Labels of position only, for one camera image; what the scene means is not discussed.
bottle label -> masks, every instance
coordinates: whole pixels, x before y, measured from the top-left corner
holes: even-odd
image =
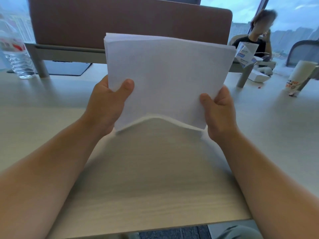
[[[0,37],[0,49],[6,52],[23,52],[26,47],[22,40]]]

plastic bottle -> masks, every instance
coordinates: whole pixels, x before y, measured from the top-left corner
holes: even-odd
[[[36,77],[33,62],[19,33],[7,23],[0,13],[0,49],[8,59],[12,70],[21,78]]]

wooden desk surface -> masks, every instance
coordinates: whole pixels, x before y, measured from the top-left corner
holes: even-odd
[[[93,65],[81,77],[19,80],[0,74],[0,169],[25,156],[84,111],[105,72]],[[258,89],[235,88],[242,131],[277,165],[319,195],[319,82],[298,98],[281,93],[285,79]],[[153,119],[102,139],[70,192],[49,238],[209,224],[250,218],[221,151],[207,134]]]

white packaging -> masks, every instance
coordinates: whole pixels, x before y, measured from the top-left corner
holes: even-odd
[[[258,46],[259,44],[248,42],[240,42],[238,44],[235,58],[241,63],[243,68],[257,62],[254,58],[254,54],[256,53]]]
[[[288,78],[284,90],[294,92],[311,75],[318,63],[300,60]]]

man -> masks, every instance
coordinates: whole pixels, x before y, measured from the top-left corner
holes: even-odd
[[[112,131],[133,89],[133,80],[127,79],[113,92],[104,77],[76,122],[0,174],[1,238],[46,237],[92,150]],[[214,100],[208,94],[199,99],[209,137],[223,150],[264,239],[318,238],[318,198],[240,132],[228,89],[224,86]]]
[[[274,10],[261,10],[251,21],[250,29],[251,32],[248,36],[237,39],[233,46],[238,47],[239,42],[249,42],[253,44],[258,44],[256,50],[256,56],[264,57],[269,55],[269,61],[272,57],[271,43],[270,43],[270,27],[272,26],[274,20],[277,17],[277,12]]]

